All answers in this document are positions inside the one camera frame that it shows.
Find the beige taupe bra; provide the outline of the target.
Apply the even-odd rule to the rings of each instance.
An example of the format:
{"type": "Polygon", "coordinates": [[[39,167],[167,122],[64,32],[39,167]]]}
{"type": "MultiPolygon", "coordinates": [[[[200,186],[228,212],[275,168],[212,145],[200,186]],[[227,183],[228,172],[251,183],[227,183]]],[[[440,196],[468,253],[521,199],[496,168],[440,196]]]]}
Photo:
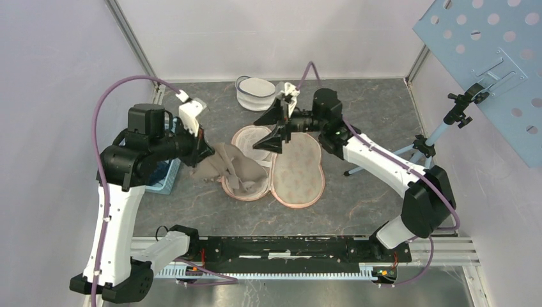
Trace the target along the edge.
{"type": "Polygon", "coordinates": [[[222,180],[233,196],[250,196],[267,184],[266,169],[254,159],[246,156],[232,144],[213,145],[215,153],[204,158],[190,172],[194,180],[206,182],[222,180]]]}

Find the white mesh laundry bag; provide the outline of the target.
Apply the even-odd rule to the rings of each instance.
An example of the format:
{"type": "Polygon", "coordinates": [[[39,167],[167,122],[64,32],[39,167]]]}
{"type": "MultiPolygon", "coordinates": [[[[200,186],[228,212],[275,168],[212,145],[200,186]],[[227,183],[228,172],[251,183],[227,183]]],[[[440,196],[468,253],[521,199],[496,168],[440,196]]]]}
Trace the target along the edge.
{"type": "Polygon", "coordinates": [[[257,77],[240,76],[235,88],[238,103],[250,111],[266,111],[275,99],[275,85],[257,77]]]}

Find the floral peach laundry bag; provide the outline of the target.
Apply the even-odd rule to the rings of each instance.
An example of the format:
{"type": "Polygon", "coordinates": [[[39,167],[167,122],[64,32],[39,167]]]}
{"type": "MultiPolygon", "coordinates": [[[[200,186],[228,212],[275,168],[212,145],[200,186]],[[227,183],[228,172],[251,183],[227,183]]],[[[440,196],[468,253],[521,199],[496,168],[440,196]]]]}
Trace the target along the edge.
{"type": "Polygon", "coordinates": [[[246,192],[232,189],[229,180],[222,178],[225,193],[241,201],[256,201],[270,193],[279,203],[293,209],[313,205],[325,188],[319,143],[307,133],[296,132],[280,154],[252,148],[269,133],[267,127],[249,125],[234,134],[231,144],[257,162],[267,172],[267,178],[262,183],[251,184],[246,192]]]}

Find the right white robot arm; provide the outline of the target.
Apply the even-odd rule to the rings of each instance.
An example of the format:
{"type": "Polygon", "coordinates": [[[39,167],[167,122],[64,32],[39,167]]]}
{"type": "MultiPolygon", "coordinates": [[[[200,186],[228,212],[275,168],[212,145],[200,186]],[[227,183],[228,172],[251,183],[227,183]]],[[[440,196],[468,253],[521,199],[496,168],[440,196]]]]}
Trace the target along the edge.
{"type": "Polygon", "coordinates": [[[280,154],[293,133],[318,132],[318,142],[326,152],[360,166],[394,189],[403,200],[401,214],[370,236],[369,253],[375,260],[387,260],[408,240],[427,239],[449,216],[456,226],[460,224],[444,169],[408,162],[370,140],[344,118],[336,91],[316,90],[310,110],[296,106],[297,95],[297,90],[277,94],[254,122],[256,126],[273,126],[273,130],[253,147],[280,154]]]}

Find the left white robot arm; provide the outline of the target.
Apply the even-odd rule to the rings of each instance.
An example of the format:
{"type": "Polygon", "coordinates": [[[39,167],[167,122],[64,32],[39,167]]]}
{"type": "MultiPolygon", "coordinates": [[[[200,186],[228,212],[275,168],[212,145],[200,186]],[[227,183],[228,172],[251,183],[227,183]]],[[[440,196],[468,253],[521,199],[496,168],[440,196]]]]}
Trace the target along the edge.
{"type": "Polygon", "coordinates": [[[198,116],[206,104],[183,103],[173,116],[156,104],[128,110],[127,128],[99,156],[99,208],[93,247],[82,273],[69,288],[99,295],[111,303],[136,303],[149,292],[155,275],[175,258],[194,260],[201,252],[197,231],[172,227],[163,239],[132,253],[137,210],[151,175],[160,162],[180,160],[194,167],[213,155],[198,116]]]}

